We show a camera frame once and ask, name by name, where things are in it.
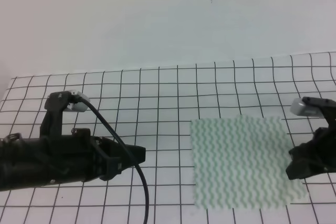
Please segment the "green wavy patterned cloth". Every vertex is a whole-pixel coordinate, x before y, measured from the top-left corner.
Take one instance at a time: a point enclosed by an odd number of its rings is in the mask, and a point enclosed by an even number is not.
[[[195,120],[191,141],[198,207],[279,208],[307,195],[286,175],[293,145],[280,118]]]

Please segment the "wire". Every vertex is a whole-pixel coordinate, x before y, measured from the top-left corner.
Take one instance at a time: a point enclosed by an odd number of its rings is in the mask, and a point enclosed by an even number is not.
[[[114,131],[114,129],[109,125],[109,123],[103,118],[103,116],[99,113],[99,111],[87,100],[85,100],[82,97],[76,97],[78,102],[84,103],[87,107],[92,110],[92,112],[97,116],[99,121],[107,128],[107,130],[111,133],[111,135],[117,140],[117,142],[120,144],[120,146],[124,149],[126,154],[129,156],[131,162],[133,163],[136,171],[138,172],[142,185],[143,185],[143,190],[145,192],[145,216],[143,220],[143,224],[147,224],[148,221],[148,215],[149,215],[149,191],[148,191],[148,185],[145,179],[145,175],[143,174],[138,161],[134,157],[134,155],[130,152],[130,150],[127,148],[123,140],[120,138],[120,136],[117,135],[117,133]]]

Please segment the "towel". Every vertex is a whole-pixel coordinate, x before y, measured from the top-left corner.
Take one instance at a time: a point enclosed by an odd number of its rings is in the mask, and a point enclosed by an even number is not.
[[[195,120],[191,142],[197,207],[280,208],[307,195],[286,175],[293,144],[281,118]]]

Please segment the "white background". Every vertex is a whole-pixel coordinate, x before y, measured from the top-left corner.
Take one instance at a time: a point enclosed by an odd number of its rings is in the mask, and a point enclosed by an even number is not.
[[[0,0],[9,76],[336,49],[335,0]]]

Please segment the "grid paper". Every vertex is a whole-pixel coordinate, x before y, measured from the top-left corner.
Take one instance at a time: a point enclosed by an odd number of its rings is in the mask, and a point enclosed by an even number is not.
[[[336,100],[336,53],[218,62],[157,69],[18,77],[0,102],[0,134],[38,137],[52,92],[76,89],[127,144],[144,146],[140,166],[150,192],[148,223],[335,224],[336,174],[303,180],[307,202],[282,210],[203,211],[194,206],[192,119],[238,114],[281,116],[293,145],[311,140],[324,119],[290,113],[302,96]],[[91,111],[64,113],[63,134],[90,128],[111,137]],[[142,223],[144,194],[129,168],[109,182],[94,180],[0,193],[0,224]]]

